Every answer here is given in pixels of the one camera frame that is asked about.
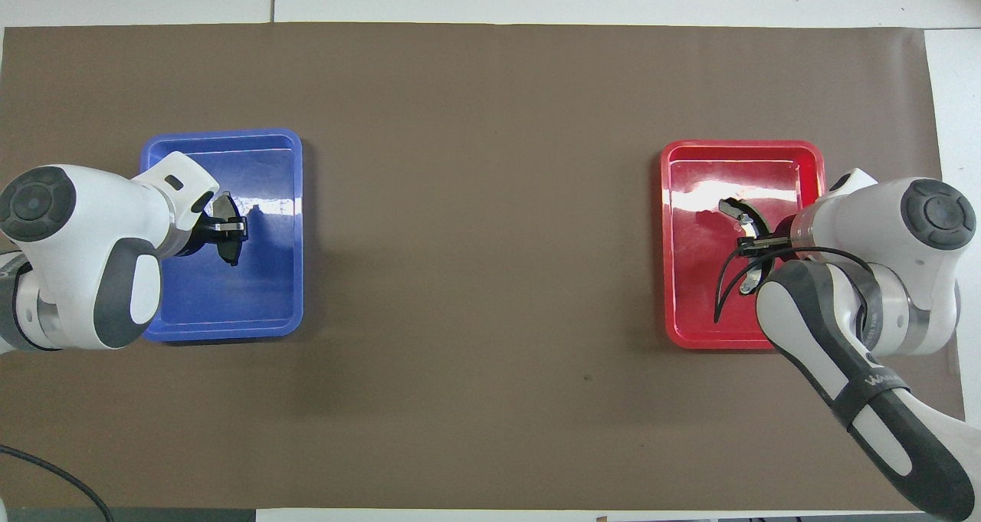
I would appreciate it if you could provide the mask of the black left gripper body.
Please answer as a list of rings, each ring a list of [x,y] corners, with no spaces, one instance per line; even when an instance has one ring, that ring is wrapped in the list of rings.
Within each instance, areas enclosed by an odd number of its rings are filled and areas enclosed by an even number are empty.
[[[193,255],[205,244],[218,244],[224,239],[224,232],[217,231],[216,225],[224,224],[225,220],[220,217],[214,217],[214,215],[207,214],[207,211],[202,211],[199,214],[199,218],[192,226],[192,232],[190,232],[187,242],[178,252],[175,253],[176,257],[185,257]]]

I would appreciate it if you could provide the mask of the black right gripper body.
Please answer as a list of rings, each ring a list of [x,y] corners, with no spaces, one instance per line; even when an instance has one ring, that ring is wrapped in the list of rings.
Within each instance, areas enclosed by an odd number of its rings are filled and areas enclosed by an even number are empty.
[[[789,249],[802,246],[802,242],[798,238],[798,232],[795,231],[798,218],[799,214],[789,215],[789,217],[785,217],[779,222],[775,231],[772,231],[768,235],[768,238],[773,239],[774,242],[767,247],[767,253],[788,251]]]

